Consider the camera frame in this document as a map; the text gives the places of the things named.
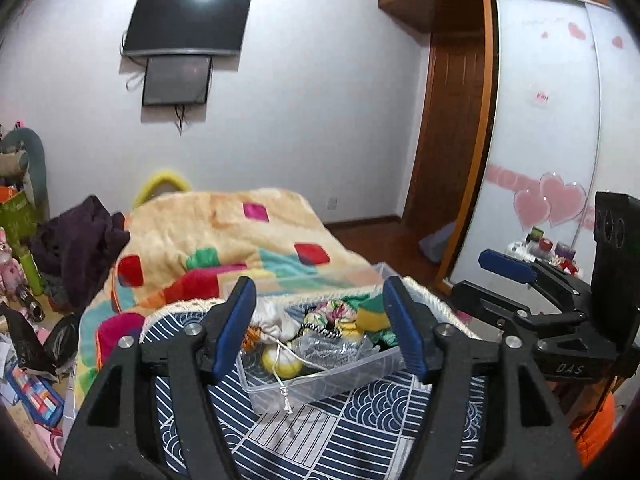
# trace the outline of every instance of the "pink stuffed toy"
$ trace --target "pink stuffed toy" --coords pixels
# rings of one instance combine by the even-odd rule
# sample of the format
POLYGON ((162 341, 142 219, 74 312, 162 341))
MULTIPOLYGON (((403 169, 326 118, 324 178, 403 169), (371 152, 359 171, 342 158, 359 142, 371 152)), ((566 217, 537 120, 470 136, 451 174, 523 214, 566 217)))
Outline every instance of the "pink stuffed toy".
POLYGON ((16 301, 18 298, 15 289, 26 283, 22 267, 18 260, 11 256, 11 247, 6 242, 4 228, 0 227, 0 290, 6 293, 10 300, 16 301))

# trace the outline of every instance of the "striped fabric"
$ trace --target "striped fabric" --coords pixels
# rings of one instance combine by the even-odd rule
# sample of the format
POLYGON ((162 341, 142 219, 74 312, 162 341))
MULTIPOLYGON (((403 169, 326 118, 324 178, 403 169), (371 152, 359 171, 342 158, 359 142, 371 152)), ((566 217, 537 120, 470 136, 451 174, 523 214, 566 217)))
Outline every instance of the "striped fabric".
MULTIPOLYGON (((145 342, 169 338, 203 316, 203 312, 169 314, 151 327, 145 342)), ((469 468, 478 451, 484 390, 484 380, 475 378, 459 472, 469 468)), ((258 416, 240 387, 235 367, 222 383, 209 387, 238 470, 251 480, 394 480, 418 434, 430 391, 430 386, 401 371, 304 406, 293 415, 258 416)), ((185 473, 167 378, 156 379, 156 398, 166 463, 185 473)))

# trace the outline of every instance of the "clear plastic container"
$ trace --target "clear plastic container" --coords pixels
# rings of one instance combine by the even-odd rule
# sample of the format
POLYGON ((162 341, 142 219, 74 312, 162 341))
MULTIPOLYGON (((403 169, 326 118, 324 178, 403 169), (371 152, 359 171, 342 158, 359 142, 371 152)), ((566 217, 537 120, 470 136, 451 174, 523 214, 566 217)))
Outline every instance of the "clear plastic container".
MULTIPOLYGON (((398 275, 387 264, 367 267, 348 267, 331 273, 294 278, 256 280, 259 296, 289 294, 291 307, 287 311, 300 321, 304 316, 303 304, 332 297, 337 299, 358 292, 382 293, 382 284, 389 276, 398 275)), ((233 283, 224 286, 228 295, 233 283)), ((277 412, 284 409, 284 397, 275 377, 260 364, 260 349, 239 355, 238 374, 242 389, 248 394, 255 413, 277 412)), ((357 362, 328 371, 295 377, 284 381, 290 405, 295 407, 325 399, 359 388, 405 368, 398 347, 379 352, 357 362)))

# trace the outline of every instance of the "black plastic bag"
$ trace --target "black plastic bag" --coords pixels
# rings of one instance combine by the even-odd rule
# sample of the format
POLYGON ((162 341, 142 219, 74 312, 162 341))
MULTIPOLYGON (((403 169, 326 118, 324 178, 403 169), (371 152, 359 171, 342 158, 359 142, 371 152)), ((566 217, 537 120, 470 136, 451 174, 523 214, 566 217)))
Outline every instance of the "black plastic bag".
POLYGON ((56 323, 55 327, 44 342, 44 349, 49 359, 56 367, 56 371, 65 368, 78 350, 78 327, 80 316, 70 314, 56 323))
POLYGON ((18 368, 58 382, 56 367, 22 314, 17 310, 12 310, 2 301, 0 302, 0 316, 6 318, 6 323, 9 326, 9 336, 14 344, 18 368))

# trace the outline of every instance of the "television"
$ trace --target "television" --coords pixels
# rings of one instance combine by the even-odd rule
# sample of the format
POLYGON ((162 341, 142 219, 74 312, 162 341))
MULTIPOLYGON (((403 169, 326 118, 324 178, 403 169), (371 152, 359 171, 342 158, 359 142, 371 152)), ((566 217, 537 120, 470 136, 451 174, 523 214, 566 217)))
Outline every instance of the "television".
POLYGON ((251 0, 137 0, 124 56, 240 53, 251 0))
POLYGON ((153 56, 146 62, 142 105, 194 105, 207 102, 211 58, 153 56))

